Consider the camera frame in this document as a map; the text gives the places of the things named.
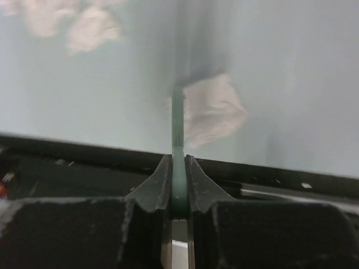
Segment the green hand brush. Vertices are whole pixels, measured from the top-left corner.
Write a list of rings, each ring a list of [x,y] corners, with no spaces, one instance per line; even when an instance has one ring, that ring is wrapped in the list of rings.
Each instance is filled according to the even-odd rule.
[[[172,216],[186,219],[188,215],[187,179],[184,156],[184,94],[183,88],[176,87],[171,98],[172,160],[171,185]]]

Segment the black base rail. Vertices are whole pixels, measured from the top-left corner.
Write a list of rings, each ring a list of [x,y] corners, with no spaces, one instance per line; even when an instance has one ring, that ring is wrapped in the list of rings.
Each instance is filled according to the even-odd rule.
[[[125,196],[157,168],[162,154],[1,136],[8,197]],[[324,202],[358,214],[358,180],[198,159],[204,173],[234,197]]]

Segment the paper scrap mid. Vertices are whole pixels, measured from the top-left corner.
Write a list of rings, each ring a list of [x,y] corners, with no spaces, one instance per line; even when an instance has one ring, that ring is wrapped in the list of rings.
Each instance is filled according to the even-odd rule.
[[[70,55],[75,55],[125,38],[122,22],[117,16],[104,8],[91,6],[80,13],[70,26],[66,47]]]

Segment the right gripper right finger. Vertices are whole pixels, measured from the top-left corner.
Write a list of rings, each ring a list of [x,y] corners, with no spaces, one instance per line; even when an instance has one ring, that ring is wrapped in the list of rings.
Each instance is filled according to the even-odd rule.
[[[236,199],[185,158],[189,268],[357,268],[349,218],[322,202]]]

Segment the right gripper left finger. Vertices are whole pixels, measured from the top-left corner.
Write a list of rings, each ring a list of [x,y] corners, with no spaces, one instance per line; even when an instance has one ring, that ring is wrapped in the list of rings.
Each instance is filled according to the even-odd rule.
[[[44,197],[1,214],[2,268],[171,268],[172,157],[126,197]]]

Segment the paper scrap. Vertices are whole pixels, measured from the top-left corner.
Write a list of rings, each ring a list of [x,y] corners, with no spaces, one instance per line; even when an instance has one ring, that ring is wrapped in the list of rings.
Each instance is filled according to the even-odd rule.
[[[1,1],[1,12],[5,16],[22,13],[30,32],[35,36],[50,37],[58,31],[64,17],[75,15],[79,1]]]
[[[185,145],[190,148],[226,137],[246,120],[247,111],[226,73],[196,81],[183,94]]]

